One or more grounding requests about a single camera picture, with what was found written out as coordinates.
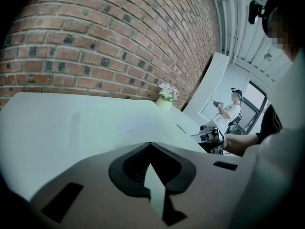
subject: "window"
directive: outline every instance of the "window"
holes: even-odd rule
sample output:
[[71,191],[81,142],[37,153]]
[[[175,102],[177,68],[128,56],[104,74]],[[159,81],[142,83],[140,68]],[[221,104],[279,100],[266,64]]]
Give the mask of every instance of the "window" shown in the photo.
[[238,133],[234,134],[248,134],[269,105],[266,94],[250,82],[244,93],[244,102],[241,102],[242,119],[238,123]]
[[260,109],[265,99],[265,94],[258,90],[252,83],[249,83],[244,93],[244,97],[256,108]]

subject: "black sleeve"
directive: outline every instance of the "black sleeve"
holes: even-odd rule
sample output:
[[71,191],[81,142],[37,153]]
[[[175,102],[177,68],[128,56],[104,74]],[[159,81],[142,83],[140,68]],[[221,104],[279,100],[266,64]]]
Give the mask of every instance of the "black sleeve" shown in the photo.
[[260,133],[256,133],[258,136],[257,144],[260,144],[269,135],[278,133],[281,129],[282,125],[280,120],[271,105],[266,109],[266,112],[263,116]]

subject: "white tabletop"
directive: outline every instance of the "white tabletop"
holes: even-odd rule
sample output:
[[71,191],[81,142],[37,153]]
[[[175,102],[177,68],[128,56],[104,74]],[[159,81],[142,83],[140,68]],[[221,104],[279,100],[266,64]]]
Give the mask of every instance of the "white tabletop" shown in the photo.
[[[145,124],[146,119],[150,120],[149,125]],[[118,121],[125,124],[114,129]],[[150,125],[161,128],[149,128]],[[189,137],[198,133],[196,123],[175,107],[163,112],[152,101],[18,93],[1,110],[0,126],[2,175],[9,188],[27,200],[81,159],[122,144],[147,140],[204,152]],[[130,126],[135,131],[126,129]],[[112,144],[113,139],[105,140],[105,131],[110,136],[113,131],[122,135]]]

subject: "white flower pot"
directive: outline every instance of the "white flower pot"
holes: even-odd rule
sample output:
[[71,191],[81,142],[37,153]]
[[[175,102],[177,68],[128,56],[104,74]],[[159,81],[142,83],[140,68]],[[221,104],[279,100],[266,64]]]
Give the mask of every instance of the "white flower pot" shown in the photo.
[[173,104],[172,102],[164,100],[161,96],[158,98],[158,100],[156,102],[156,105],[165,111],[169,111],[172,104]]

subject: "black slot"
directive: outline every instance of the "black slot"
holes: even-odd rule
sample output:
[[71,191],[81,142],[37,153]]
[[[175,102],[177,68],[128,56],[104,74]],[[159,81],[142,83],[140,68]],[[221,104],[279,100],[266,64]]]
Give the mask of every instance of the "black slot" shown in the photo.
[[50,219],[60,223],[82,188],[82,185],[69,183],[41,212]]
[[236,170],[238,167],[238,165],[228,164],[220,161],[215,162],[214,165],[227,170]]

